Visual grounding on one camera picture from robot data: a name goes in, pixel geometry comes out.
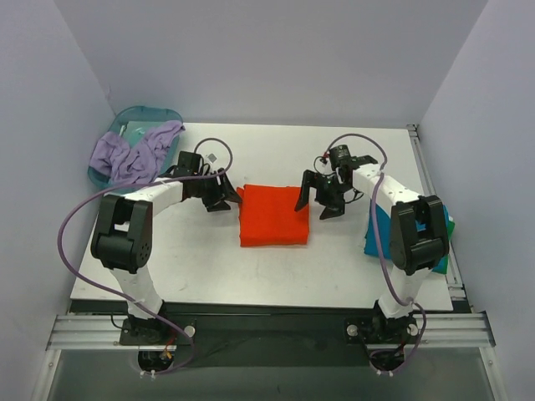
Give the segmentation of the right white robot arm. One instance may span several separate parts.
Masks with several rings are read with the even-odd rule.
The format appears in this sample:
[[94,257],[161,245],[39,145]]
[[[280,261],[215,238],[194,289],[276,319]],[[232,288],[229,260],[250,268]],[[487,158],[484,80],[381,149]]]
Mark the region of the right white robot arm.
[[353,190],[370,199],[369,219],[383,272],[386,292],[377,301],[380,314],[370,320],[370,330],[380,341],[400,331],[401,318],[416,307],[423,281],[449,253],[448,219],[441,199],[410,190],[384,172],[369,156],[344,157],[333,171],[303,172],[296,211],[314,200],[324,207],[320,218],[342,216]]

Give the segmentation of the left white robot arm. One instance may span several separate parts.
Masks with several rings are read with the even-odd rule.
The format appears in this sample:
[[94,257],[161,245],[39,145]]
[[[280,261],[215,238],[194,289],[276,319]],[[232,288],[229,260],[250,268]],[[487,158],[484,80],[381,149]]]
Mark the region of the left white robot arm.
[[190,198],[201,200],[208,212],[229,211],[242,198],[215,157],[182,151],[176,165],[156,180],[128,195],[105,195],[99,203],[90,251],[110,270],[127,302],[131,331],[148,343],[163,342],[169,323],[163,318],[165,303],[151,279],[148,261],[152,252],[153,220],[166,208]]

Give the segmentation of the orange t shirt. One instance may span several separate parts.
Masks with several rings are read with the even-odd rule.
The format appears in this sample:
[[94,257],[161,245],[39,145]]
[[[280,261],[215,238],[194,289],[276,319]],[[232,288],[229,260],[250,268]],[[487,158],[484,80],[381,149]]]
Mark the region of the orange t shirt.
[[240,246],[305,246],[309,235],[309,207],[296,211],[296,186],[249,185],[237,188]]

